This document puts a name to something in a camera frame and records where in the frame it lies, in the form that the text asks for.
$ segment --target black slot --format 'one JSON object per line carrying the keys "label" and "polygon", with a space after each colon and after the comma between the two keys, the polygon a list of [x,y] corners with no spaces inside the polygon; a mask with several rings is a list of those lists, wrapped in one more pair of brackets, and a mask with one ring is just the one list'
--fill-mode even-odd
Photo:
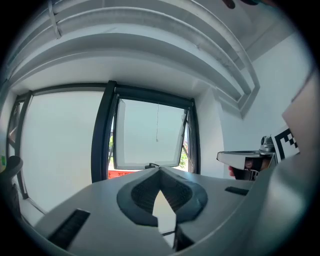
{"label": "black slot", "polygon": [[66,250],[85,224],[89,215],[90,213],[87,211],[76,209],[48,240],[56,246]]}
{"label": "black slot", "polygon": [[238,187],[234,187],[234,186],[228,186],[225,191],[234,193],[234,194],[238,194],[238,195],[242,195],[242,196],[246,196],[249,192],[248,189],[243,189],[243,188],[238,188]]}

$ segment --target hanging string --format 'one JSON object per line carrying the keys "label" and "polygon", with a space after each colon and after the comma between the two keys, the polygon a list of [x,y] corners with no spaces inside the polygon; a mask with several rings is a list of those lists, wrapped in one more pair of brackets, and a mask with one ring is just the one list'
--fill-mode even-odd
{"label": "hanging string", "polygon": [[159,104],[158,104],[158,111],[156,113],[156,137],[155,137],[156,142],[158,142],[158,121],[159,121]]}

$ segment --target frosted glass pane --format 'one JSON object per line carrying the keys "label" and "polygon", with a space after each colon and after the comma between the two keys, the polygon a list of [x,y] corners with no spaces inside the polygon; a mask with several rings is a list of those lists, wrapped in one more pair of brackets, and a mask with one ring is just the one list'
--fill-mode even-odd
{"label": "frosted glass pane", "polygon": [[185,110],[160,104],[119,101],[115,160],[117,169],[144,169],[149,163],[179,164]]}
{"label": "frosted glass pane", "polygon": [[22,171],[29,197],[45,211],[92,183],[92,137],[102,95],[72,91],[32,98],[22,131]]}

